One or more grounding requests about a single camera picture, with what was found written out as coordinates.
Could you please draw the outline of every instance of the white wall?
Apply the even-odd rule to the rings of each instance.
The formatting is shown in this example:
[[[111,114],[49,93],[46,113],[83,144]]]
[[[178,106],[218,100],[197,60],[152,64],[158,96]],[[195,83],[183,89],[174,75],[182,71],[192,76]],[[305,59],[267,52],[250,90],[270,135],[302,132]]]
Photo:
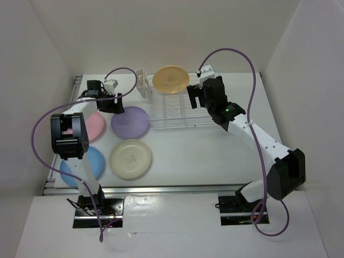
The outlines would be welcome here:
[[[263,71],[299,0],[31,0],[74,75],[118,66],[196,70],[212,50],[234,47]],[[242,57],[215,68],[250,71]]]
[[[306,154],[305,188],[329,257],[343,256],[344,0],[302,0],[263,79],[282,140]]]
[[[30,133],[38,117],[69,100],[73,78],[28,0],[0,4],[0,241],[1,257],[13,257],[34,195],[47,169],[34,158]],[[50,162],[49,121],[37,132],[41,156]]]

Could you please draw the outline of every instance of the blue plate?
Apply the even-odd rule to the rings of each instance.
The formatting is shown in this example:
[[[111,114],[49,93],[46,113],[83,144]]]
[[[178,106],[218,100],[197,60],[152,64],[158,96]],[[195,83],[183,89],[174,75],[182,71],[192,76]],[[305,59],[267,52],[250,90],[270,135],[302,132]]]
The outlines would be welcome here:
[[[90,162],[92,173],[95,176],[95,178],[98,179],[104,166],[103,156],[95,147],[91,147],[91,146],[88,149],[87,155],[88,155],[88,161]],[[72,174],[69,166],[65,163],[64,160],[62,160],[60,164],[60,170],[63,172]],[[71,187],[77,186],[74,178],[67,175],[62,175],[62,174],[61,174],[61,178],[67,185]]]

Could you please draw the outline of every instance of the cream plate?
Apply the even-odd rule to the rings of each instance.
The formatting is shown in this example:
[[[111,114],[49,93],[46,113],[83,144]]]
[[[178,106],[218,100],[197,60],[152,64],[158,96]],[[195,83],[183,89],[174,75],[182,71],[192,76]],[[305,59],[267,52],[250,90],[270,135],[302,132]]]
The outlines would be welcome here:
[[[152,160],[151,150],[142,141],[130,139],[119,143],[110,156],[113,173],[121,178],[133,179],[142,175]]]

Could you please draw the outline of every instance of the white table surface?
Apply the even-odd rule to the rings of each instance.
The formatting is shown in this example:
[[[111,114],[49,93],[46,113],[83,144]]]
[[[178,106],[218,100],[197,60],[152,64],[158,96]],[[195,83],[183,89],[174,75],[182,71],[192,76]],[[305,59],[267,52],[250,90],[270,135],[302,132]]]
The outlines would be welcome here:
[[[247,108],[252,90],[251,73],[221,74],[228,100]],[[274,117],[260,78],[252,105],[252,119],[267,133],[280,141]],[[118,80],[116,92],[127,92],[134,83],[130,74],[116,74],[109,78]],[[104,75],[84,75],[78,96],[87,89],[87,80],[102,80]],[[146,109],[146,100],[137,90],[123,98],[123,106],[139,106]],[[111,129],[112,114],[102,113],[106,128],[99,138],[91,143],[105,158],[105,168],[100,177],[103,187],[137,187],[166,185],[210,185],[242,184],[261,178],[261,166],[256,151],[251,150],[234,135],[220,126],[186,128],[184,130],[157,131],[149,128],[139,138],[152,151],[152,164],[146,173],[136,180],[124,180],[113,174],[109,156],[116,144],[123,141]],[[67,188],[60,175],[54,187]]]
[[[16,258],[64,257],[327,257],[306,194],[285,199],[289,228],[260,235],[252,225],[221,226],[217,194],[127,196],[123,228],[72,229],[74,208],[66,196],[35,197]],[[269,199],[268,233],[283,228],[285,211]]]

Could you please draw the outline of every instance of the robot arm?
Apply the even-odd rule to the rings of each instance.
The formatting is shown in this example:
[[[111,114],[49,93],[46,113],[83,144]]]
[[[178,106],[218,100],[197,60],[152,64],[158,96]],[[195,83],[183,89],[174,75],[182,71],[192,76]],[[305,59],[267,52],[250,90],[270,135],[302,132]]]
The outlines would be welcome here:
[[[197,107],[196,97],[201,107],[207,109],[213,121],[224,130],[240,138],[252,150],[256,151],[250,125],[259,141],[267,175],[268,194],[277,200],[302,185],[306,180],[305,155],[299,149],[294,151],[278,143],[253,121],[247,123],[245,110],[239,105],[228,102],[222,77],[215,78],[211,66],[205,66],[197,72],[199,84],[187,87],[191,106]],[[248,183],[240,188],[236,195],[243,197],[248,203],[263,198],[263,180]]]
[[[97,110],[107,113],[123,113],[121,98],[114,101],[87,101],[90,99],[111,98],[117,81],[109,81],[107,90],[102,90],[100,81],[87,81],[87,90],[79,97],[84,102],[72,106],[62,114],[51,116],[51,137],[53,152],[59,154],[69,166],[73,175],[82,178],[91,190],[97,207],[104,206],[104,193],[102,187],[92,174],[87,157],[89,140],[86,131],[85,121]],[[84,207],[91,206],[89,192],[84,184],[76,181],[79,190],[78,203]]]

